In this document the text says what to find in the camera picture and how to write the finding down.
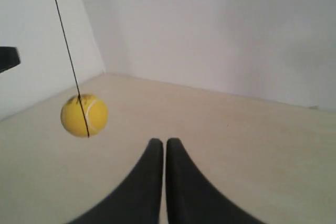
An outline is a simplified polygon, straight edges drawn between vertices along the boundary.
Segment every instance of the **black object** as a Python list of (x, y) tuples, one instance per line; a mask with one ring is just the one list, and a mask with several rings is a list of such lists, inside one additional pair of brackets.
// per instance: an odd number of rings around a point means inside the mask
[(166, 200), (170, 224), (262, 223), (223, 196), (206, 179), (180, 139), (169, 139), (166, 151)]
[(101, 203), (70, 224), (158, 224), (163, 144), (151, 139), (125, 180)]
[(20, 64), (20, 57), (15, 47), (0, 47), (0, 73)]

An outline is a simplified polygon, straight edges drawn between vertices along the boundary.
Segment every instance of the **black string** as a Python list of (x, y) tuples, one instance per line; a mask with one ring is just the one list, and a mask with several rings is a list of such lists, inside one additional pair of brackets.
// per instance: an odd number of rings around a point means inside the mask
[(79, 100), (80, 107), (82, 109), (82, 113), (83, 113), (83, 117), (84, 117), (84, 121), (85, 121), (85, 126), (86, 126), (86, 131), (88, 133), (88, 137), (90, 137), (89, 126), (88, 126), (88, 122), (86, 120), (86, 116), (85, 116), (85, 112), (84, 112), (84, 108), (83, 108), (83, 104), (82, 104), (82, 100), (81, 100), (81, 95), (80, 95), (80, 91), (79, 91), (79, 86), (78, 86), (78, 81), (77, 81), (76, 72), (75, 72), (75, 68), (74, 68), (74, 63), (72, 61), (72, 57), (71, 57), (71, 53), (70, 53), (70, 49), (69, 49), (69, 45), (68, 45), (68, 40), (67, 40), (67, 36), (65, 35), (64, 26), (63, 26), (63, 22), (62, 22), (62, 18), (61, 18), (61, 13), (59, 11), (57, 0), (55, 0), (55, 4), (56, 4), (56, 7), (57, 7), (58, 17), (59, 17), (59, 21), (61, 23), (61, 27), (62, 27), (62, 31), (63, 31), (63, 36), (64, 36), (65, 44), (67, 46), (67, 50), (68, 50), (68, 55), (69, 55), (69, 59), (70, 59), (70, 63), (71, 63), (72, 72), (73, 72), (73, 75), (74, 75), (74, 78), (75, 78), (75, 82), (76, 82), (76, 87), (77, 87), (77, 92), (78, 92), (78, 100)]

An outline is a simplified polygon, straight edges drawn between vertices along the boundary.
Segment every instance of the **floor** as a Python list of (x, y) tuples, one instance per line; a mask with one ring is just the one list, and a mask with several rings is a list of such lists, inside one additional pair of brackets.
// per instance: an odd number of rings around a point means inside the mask
[(111, 74), (81, 89), (109, 107), (107, 127), (90, 139), (60, 123), (75, 89), (0, 122), (1, 223), (71, 220), (118, 185), (150, 138), (172, 136), (257, 218), (334, 223), (336, 114)]

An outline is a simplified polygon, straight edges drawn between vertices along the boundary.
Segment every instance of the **hanging ball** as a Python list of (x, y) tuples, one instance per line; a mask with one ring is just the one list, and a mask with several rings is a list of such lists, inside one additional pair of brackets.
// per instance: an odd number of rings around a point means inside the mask
[[(107, 123), (108, 109), (105, 103), (93, 94), (82, 94), (80, 97), (90, 136), (96, 135)], [(63, 127), (72, 135), (88, 136), (78, 95), (71, 97), (64, 104), (61, 111), (61, 121)]]

